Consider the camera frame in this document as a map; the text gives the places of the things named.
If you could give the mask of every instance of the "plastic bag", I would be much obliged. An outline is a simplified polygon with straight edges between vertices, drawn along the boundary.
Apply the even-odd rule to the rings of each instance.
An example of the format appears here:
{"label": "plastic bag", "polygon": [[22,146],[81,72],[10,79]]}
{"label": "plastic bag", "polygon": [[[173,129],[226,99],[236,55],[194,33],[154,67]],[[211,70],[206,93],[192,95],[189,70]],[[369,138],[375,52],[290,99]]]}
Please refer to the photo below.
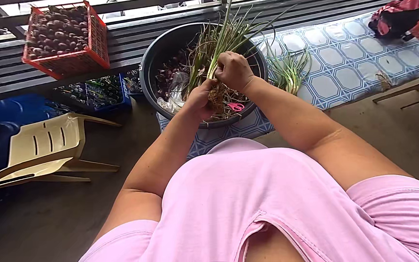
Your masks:
{"label": "plastic bag", "polygon": [[189,74],[176,72],[171,86],[169,86],[169,99],[166,102],[163,98],[158,98],[157,103],[169,113],[177,113],[185,103],[182,101],[182,90],[189,83]]}

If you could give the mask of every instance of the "hand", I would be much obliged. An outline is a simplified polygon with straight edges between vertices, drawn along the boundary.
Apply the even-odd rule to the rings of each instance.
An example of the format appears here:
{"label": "hand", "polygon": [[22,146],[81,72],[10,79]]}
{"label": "hand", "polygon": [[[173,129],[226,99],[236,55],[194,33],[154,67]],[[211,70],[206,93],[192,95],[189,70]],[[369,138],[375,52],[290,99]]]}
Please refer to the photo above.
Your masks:
{"label": "hand", "polygon": [[255,77],[244,56],[227,51],[219,55],[214,75],[227,87],[243,93],[243,88]]}
{"label": "hand", "polygon": [[195,87],[190,92],[182,110],[195,114],[199,120],[208,119],[213,115],[213,110],[208,104],[208,95],[213,86],[218,82],[213,79],[205,80],[201,86]]}

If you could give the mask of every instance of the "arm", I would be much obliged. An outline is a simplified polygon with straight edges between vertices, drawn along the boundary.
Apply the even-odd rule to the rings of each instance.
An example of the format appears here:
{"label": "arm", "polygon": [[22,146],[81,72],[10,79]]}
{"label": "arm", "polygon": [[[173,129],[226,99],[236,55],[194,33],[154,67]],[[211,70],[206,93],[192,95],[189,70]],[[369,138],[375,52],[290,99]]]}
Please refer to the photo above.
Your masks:
{"label": "arm", "polygon": [[207,102],[213,84],[207,80],[191,92],[183,108],[137,161],[95,241],[129,221],[160,220],[164,190],[172,175],[185,163],[201,120],[212,115]]}
{"label": "arm", "polygon": [[253,76],[243,56],[230,52],[218,61],[216,76],[258,105],[285,141],[321,164],[344,190],[379,175],[410,176],[314,106]]}

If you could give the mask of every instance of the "pink cloth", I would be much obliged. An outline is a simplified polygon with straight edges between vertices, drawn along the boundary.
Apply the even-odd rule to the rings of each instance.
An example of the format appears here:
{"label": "pink cloth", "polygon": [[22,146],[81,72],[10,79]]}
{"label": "pink cloth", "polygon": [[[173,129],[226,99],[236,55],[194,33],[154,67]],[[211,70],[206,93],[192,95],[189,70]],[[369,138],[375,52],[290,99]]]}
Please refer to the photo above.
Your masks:
{"label": "pink cloth", "polygon": [[176,172],[159,223],[120,225],[80,261],[240,262],[266,223],[306,261],[419,261],[419,180],[384,175],[345,192],[299,151],[230,139]]}

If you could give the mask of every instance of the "person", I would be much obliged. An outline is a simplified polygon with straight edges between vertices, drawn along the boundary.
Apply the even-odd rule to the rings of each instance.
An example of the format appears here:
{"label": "person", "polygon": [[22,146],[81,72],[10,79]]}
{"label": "person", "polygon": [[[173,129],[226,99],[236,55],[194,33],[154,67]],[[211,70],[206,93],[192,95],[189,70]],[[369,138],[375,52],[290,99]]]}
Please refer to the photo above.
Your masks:
{"label": "person", "polygon": [[243,56],[222,53],[216,76],[296,150],[235,138],[186,162],[212,115],[206,80],[138,160],[80,261],[419,261],[419,180]]}

